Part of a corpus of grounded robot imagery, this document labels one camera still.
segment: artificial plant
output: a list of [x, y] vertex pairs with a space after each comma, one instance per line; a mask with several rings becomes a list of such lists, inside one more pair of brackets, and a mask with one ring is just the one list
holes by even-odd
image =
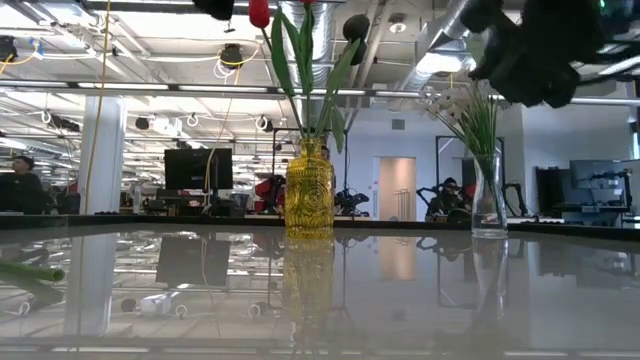
[[296, 119], [298, 128], [303, 138], [319, 138], [324, 133], [325, 129], [331, 128], [331, 133], [336, 141], [336, 147], [338, 152], [342, 151], [344, 144], [344, 129], [345, 118], [338, 109], [335, 99], [338, 90], [342, 85], [343, 79], [349, 74], [349, 67], [353, 64], [354, 56], [357, 53], [362, 53], [366, 50], [364, 44], [364, 36], [348, 38], [349, 44], [344, 48], [342, 55], [336, 61], [333, 66], [329, 79], [327, 81], [327, 91], [324, 95], [324, 103], [320, 115], [315, 122], [315, 126], [311, 126], [310, 122], [310, 108], [307, 106], [307, 118], [306, 128], [302, 125], [298, 109], [294, 102], [294, 97], [297, 95], [293, 88], [291, 81], [291, 75], [289, 73], [289, 66], [285, 55], [285, 38], [283, 33], [283, 27], [286, 31], [287, 37], [291, 42], [291, 47], [296, 59], [296, 65], [300, 77], [300, 85], [302, 88], [302, 96], [305, 97], [304, 101], [309, 103], [311, 101], [311, 92], [313, 91], [313, 26], [315, 19], [313, 11], [311, 10], [312, 0], [304, 0], [305, 17], [302, 22], [300, 31], [291, 23], [291, 21], [283, 14], [282, 8], [278, 7], [271, 26], [271, 60], [273, 62], [273, 68], [276, 76], [280, 81], [280, 87], [284, 91], [285, 95], [291, 103], [293, 113]]

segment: red tulip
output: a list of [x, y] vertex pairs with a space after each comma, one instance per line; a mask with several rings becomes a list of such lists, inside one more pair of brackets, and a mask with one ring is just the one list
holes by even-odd
[[249, 0], [249, 21], [258, 29], [269, 26], [269, 0]]

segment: ceiling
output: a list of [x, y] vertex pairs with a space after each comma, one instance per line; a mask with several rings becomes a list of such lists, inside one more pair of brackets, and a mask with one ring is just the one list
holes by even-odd
[[[390, 13], [405, 14], [404, 24], [407, 26], [404, 32], [393, 33], [389, 30], [388, 21], [381, 19], [386, 2], [336, 2], [338, 10], [334, 12], [331, 25], [331, 58], [335, 60], [345, 46], [346, 41], [341, 35], [344, 22], [354, 14], [369, 14], [374, 19], [371, 34], [381, 29], [382, 36], [375, 54], [376, 61], [368, 74], [361, 76], [364, 76], [365, 87], [376, 85], [389, 88], [393, 88], [397, 82], [404, 79], [412, 69], [416, 58], [415, 41], [420, 30], [426, 22], [442, 16], [447, 4], [446, 0], [388, 0], [386, 6], [391, 7]], [[521, 2], [508, 2], [506, 7], [517, 9], [522, 6]], [[208, 15], [198, 13], [188, 0], [113, 0], [111, 5], [113, 11], [109, 14], [111, 22], [106, 81], [211, 85], [233, 84], [235, 80], [238, 85], [275, 85], [269, 50], [264, 46], [260, 30], [249, 23], [246, 2], [236, 1], [236, 15], [230, 23], [216, 21]], [[1, 78], [99, 82], [102, 74], [105, 8], [106, 2], [97, 0], [86, 2], [84, 9], [74, 1], [65, 0], [33, 2], [28, 5], [0, 1], [0, 18], [3, 19], [0, 35], [11, 34], [16, 37], [18, 61], [31, 56], [34, 42], [41, 45], [40, 54], [22, 65], [8, 66]], [[509, 15], [514, 20], [519, 16], [517, 11], [510, 12]], [[243, 57], [253, 58], [244, 64], [238, 73], [225, 75], [225, 70], [219, 67], [217, 56], [228, 43], [240, 44]], [[582, 71], [594, 70], [597, 69], [585, 68]], [[443, 84], [441, 86], [447, 86], [449, 81], [446, 78], [434, 77], [430, 85], [438, 86], [439, 83]], [[199, 99], [150, 95], [127, 96], [124, 101], [129, 112], [128, 136], [157, 137], [159, 134], [153, 130], [136, 129], [135, 121], [138, 117], [164, 115], [182, 120], [181, 134], [185, 137], [216, 139], [222, 136], [238, 140], [236, 145], [241, 144], [243, 140], [253, 140], [252, 144], [246, 144], [241, 150], [236, 148], [237, 154], [268, 156], [271, 153], [272, 134], [256, 127], [256, 120], [261, 116], [272, 120], [278, 127], [295, 127], [292, 109], [284, 98]], [[82, 94], [15, 92], [0, 89], [0, 130], [10, 134], [71, 135], [67, 130], [56, 129], [46, 124], [48, 115], [43, 115], [43, 111], [61, 115], [82, 126], [84, 104], [85, 95]], [[277, 134], [277, 139], [289, 140], [291, 136], [288, 132], [282, 131]], [[79, 159], [81, 141], [36, 141], [55, 146], [62, 154], [69, 154], [65, 161], [71, 169], [60, 168], [53, 163], [47, 168], [52, 168], [51, 174], [55, 174], [56, 171], [70, 173], [73, 178], [79, 161], [69, 157]], [[36, 147], [13, 147], [12, 144], [14, 143], [8, 141], [0, 144], [4, 145], [4, 148], [0, 148], [0, 171], [2, 166], [8, 166], [9, 156], [16, 151], [37, 150]], [[124, 170], [135, 176], [140, 176], [142, 172], [161, 174], [162, 152], [173, 147], [175, 144], [171, 142], [127, 141], [125, 159], [138, 163], [125, 164]], [[292, 146], [285, 144], [282, 155], [290, 156], [293, 151]], [[51, 154], [43, 155], [37, 152], [35, 155], [36, 158], [42, 157], [43, 163], [47, 162], [47, 156], [51, 157]], [[156, 158], [157, 161], [147, 164], [144, 169], [138, 169], [136, 165], [140, 164], [140, 160], [149, 157]]]

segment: doorway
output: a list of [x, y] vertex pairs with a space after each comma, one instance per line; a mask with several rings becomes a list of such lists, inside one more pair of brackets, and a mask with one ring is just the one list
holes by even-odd
[[374, 204], [376, 220], [416, 221], [416, 159], [379, 157], [376, 162], [374, 183], [380, 199]]

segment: glass table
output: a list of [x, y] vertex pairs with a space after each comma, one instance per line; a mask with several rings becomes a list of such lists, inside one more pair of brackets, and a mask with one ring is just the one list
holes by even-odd
[[180, 224], [0, 231], [2, 359], [640, 358], [640, 245]]

